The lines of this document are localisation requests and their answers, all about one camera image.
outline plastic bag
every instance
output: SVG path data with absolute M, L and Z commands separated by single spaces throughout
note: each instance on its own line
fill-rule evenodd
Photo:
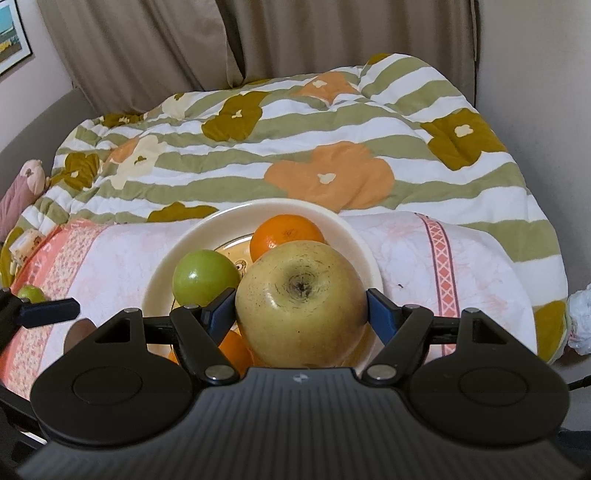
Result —
M 569 347 L 579 355 L 588 355 L 591 353 L 591 284 L 569 297 L 566 315 L 572 322 Z

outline black cable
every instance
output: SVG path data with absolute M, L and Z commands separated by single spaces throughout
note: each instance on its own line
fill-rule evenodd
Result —
M 573 390 L 577 390 L 579 388 L 585 388 L 585 387 L 589 387 L 591 385 L 591 375 L 587 375 L 584 378 L 581 378 L 580 380 L 575 380 L 574 382 L 571 382 L 568 384 L 569 390 L 573 391 Z

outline yellow apple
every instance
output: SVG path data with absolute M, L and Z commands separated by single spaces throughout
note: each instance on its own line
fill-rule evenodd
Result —
M 236 314 L 249 347 L 270 367 L 333 367 L 359 343 L 368 305 L 343 255 L 293 241 L 252 264 L 238 285 Z

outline metal screw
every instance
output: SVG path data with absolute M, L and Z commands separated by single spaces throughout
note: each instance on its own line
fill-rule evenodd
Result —
M 390 365 L 372 365 L 367 370 L 368 375 L 374 380 L 391 380 L 396 377 L 396 369 Z
M 229 365 L 212 365 L 205 369 L 205 374 L 211 380 L 228 380 L 235 373 L 235 370 Z

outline plate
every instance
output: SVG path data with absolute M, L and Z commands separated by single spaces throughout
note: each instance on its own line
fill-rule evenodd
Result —
M 251 265 L 248 243 L 260 224 L 275 215 L 301 215 L 314 222 L 326 242 L 347 258 L 363 282 L 363 286 L 382 291 L 384 284 L 368 245 L 341 217 L 313 203 L 292 199 L 261 199 L 216 212 L 185 233 L 160 262 L 142 301 L 144 316 L 168 315 L 176 306 L 172 292 L 174 269 L 188 253 L 198 249 L 217 250 L 228 256 L 243 274 Z M 362 369 L 382 344 L 373 330 L 366 326 L 359 345 L 344 365 Z M 168 355 L 168 346 L 150 346 L 150 351 Z

